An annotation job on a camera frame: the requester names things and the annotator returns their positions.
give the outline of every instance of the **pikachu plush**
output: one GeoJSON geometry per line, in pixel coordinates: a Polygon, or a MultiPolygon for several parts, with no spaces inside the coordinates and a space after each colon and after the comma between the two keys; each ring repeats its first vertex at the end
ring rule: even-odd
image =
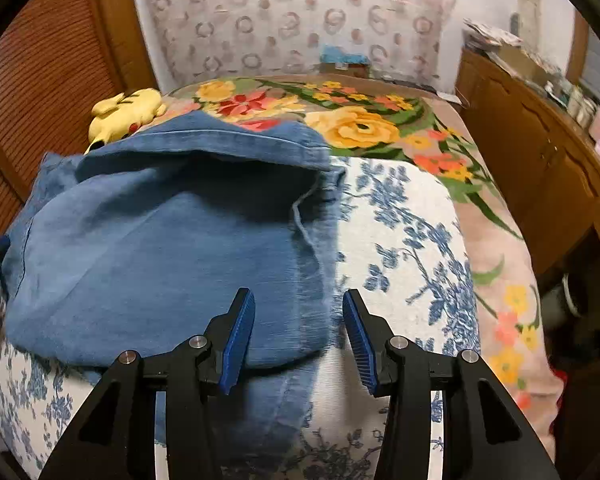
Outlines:
{"type": "Polygon", "coordinates": [[[118,94],[97,102],[91,109],[89,147],[84,153],[133,135],[140,126],[149,124],[166,109],[160,92],[153,88],[137,90],[127,97],[118,94]]]}

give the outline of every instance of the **white fabric with blue flowers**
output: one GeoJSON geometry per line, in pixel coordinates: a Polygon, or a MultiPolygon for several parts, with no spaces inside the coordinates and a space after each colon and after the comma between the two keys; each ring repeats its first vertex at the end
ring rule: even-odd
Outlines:
{"type": "MultiPolygon", "coordinates": [[[[357,288],[372,314],[429,351],[479,351],[473,283],[453,203],[432,175],[403,162],[335,158],[347,169],[338,225],[333,336],[298,444],[279,479],[372,478],[388,399],[371,397],[344,332],[342,294],[357,288]]],[[[0,299],[0,320],[4,303],[0,299]]],[[[79,371],[0,340],[0,433],[35,479],[92,386],[79,371]]],[[[442,474],[442,398],[432,393],[429,478],[442,474]]],[[[158,480],[168,477],[156,445],[158,480]]]]}

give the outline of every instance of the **blue gripper pad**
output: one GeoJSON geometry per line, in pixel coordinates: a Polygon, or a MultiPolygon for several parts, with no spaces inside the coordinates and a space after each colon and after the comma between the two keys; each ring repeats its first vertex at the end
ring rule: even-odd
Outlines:
{"type": "Polygon", "coordinates": [[[222,352],[222,375],[218,381],[218,388],[225,395],[238,382],[255,315],[256,302],[253,293],[249,291],[242,301],[240,312],[222,352]]]}
{"type": "Polygon", "coordinates": [[[374,394],[378,388],[378,377],[376,376],[376,355],[366,334],[365,327],[360,319],[360,314],[356,308],[349,291],[342,297],[342,317],[344,325],[347,328],[351,349],[356,359],[360,380],[374,394]]]}

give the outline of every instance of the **metal screw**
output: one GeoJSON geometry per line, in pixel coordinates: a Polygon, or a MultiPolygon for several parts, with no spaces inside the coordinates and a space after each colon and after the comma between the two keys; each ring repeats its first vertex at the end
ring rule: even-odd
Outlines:
{"type": "Polygon", "coordinates": [[[120,361],[123,365],[129,365],[136,360],[137,356],[138,354],[136,354],[133,350],[125,350],[118,356],[118,361],[120,361]]]}
{"type": "Polygon", "coordinates": [[[399,350],[401,348],[407,348],[407,346],[409,346],[409,340],[401,335],[394,335],[389,339],[389,344],[399,350]]]}
{"type": "Polygon", "coordinates": [[[460,355],[462,359],[464,359],[468,363],[475,363],[480,358],[480,356],[473,350],[462,350],[462,353],[460,355]]]}
{"type": "Polygon", "coordinates": [[[206,337],[203,335],[195,335],[189,339],[189,346],[191,348],[202,348],[206,346],[206,337]]]}

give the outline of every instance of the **white wall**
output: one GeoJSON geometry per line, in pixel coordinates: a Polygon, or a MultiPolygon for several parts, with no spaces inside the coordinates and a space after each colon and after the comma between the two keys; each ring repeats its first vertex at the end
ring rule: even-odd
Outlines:
{"type": "MultiPolygon", "coordinates": [[[[136,0],[136,9],[158,86],[162,92],[170,92],[177,85],[162,53],[146,0],[136,0]]],[[[517,10],[518,0],[458,0],[442,33],[438,58],[440,79],[436,87],[447,92],[454,90],[465,18],[509,30],[510,16],[517,10]]],[[[541,0],[540,53],[560,66],[563,72],[571,52],[573,20],[573,6],[568,0],[541,0]]]]}
{"type": "Polygon", "coordinates": [[[452,92],[462,53],[463,20],[471,18],[509,30],[509,19],[518,9],[518,0],[458,0],[440,40],[438,58],[439,90],[452,92]]]}
{"type": "Polygon", "coordinates": [[[540,55],[566,73],[573,42],[574,8],[569,0],[540,0],[540,55]]]}

